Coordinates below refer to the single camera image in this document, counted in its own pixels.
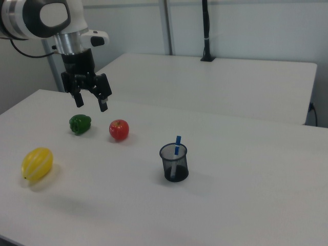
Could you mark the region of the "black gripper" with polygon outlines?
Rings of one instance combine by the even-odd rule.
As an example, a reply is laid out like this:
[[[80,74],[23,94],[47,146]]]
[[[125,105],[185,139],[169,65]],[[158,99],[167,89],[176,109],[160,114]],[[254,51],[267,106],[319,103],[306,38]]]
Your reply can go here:
[[[87,49],[77,54],[62,54],[65,72],[61,73],[64,91],[71,94],[78,108],[84,105],[81,89],[90,89],[91,93],[98,99],[101,112],[108,109],[108,97],[112,94],[107,76],[105,74],[95,75],[95,63],[92,50]]]

